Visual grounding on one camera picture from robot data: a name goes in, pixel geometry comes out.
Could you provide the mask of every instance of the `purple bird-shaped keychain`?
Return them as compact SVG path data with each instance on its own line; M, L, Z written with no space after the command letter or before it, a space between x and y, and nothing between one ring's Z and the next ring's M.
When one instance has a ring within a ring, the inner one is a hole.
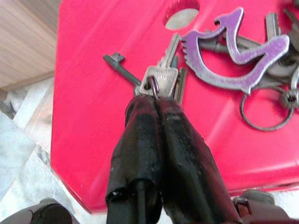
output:
M215 22L220 24L217 30L211 33L190 31L183 36L182 42L186 53L186 63L198 78L214 86L241 90L250 94L251 89L259 83L266 70L288 51L290 41L287 35L280 35L257 48L240 52L237 48L236 37L243 16L244 9L239 7L231 13L221 15L215 19ZM229 55L236 64L246 64L252 59L262 56L253 70L242 77L224 77L212 72L206 67L200 54L200 40L215 38L225 30Z

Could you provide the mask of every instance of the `red table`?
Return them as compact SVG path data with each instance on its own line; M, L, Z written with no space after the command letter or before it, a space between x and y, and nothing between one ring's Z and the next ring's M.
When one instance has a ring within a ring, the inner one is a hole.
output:
M147 66L164 55L173 33L215 29L214 18L244 7L240 34L265 41L264 18L279 12L283 31L291 28L281 0L198 0L199 14L187 27L164 25L175 0L68 0L60 6L55 74L51 165L72 194L91 212L105 209L113 149L124 130L124 112L133 86L102 59L116 51L123 66L142 79ZM184 8L184 1L176 9ZM185 66L181 47L179 64ZM203 52L209 68L225 76L241 76L252 65L238 66L225 55ZM183 108L212 150L230 193L246 188L286 189L299 182L299 116L279 131L248 127L239 113L242 93L210 86L189 69ZM271 125L286 115L278 93L253 93L246 114Z

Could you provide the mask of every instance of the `key blade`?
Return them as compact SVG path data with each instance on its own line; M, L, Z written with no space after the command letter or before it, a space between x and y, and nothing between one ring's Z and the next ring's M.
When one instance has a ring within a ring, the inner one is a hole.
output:
M160 67L169 68L173 57L177 51L178 43L180 42L181 36L179 34L174 34L169 47L166 50L165 57L159 63Z
M278 15L277 13L269 13L266 16L267 40L279 35Z
M176 89L175 89L175 92L174 92L174 99L176 101L178 101L180 105L182 105L182 102L183 102L186 77L187 77L187 69L186 68L181 68L179 70L179 78L178 78L177 86L176 86Z

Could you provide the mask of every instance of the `white floor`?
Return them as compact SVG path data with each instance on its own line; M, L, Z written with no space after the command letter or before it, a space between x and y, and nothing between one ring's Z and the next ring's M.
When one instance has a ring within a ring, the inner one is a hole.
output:
M7 113L0 111L0 221L52 197L81 224L106 223L105 214L87 213L51 170L53 78L9 93L0 109ZM274 196L290 217L299 218L299 191ZM159 223L171 221L163 212Z

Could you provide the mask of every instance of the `metal key ring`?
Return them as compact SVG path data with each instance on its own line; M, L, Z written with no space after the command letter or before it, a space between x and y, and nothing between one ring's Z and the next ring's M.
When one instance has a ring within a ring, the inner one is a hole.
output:
M159 99L159 97L158 97L159 85L158 85L156 78L154 76L149 76L147 78L147 81L149 82L149 84L151 86L151 89L153 91L153 95L154 95L155 99Z
M267 86L265 86L265 85L264 86L258 86L256 88L254 88L253 90L259 90L259 89L273 89L273 90L276 90L280 93L285 93L284 89L282 89L278 86L268 86L268 85ZM283 126L285 126L290 121L290 119L292 118L292 116L294 114L294 109L291 108L291 109L289 109L288 116L281 123L279 123L275 126L270 126L270 127L257 126L255 124L251 123L245 115L244 104L245 104L245 101L246 101L247 97L248 97L248 94L244 94L243 99L242 99L241 104L240 104L240 113L241 113L242 118L246 121L246 123L248 125L250 125L251 127L257 129L257 130L260 130L260 131L263 131L263 132L270 132L270 131L278 130L278 129L282 128Z

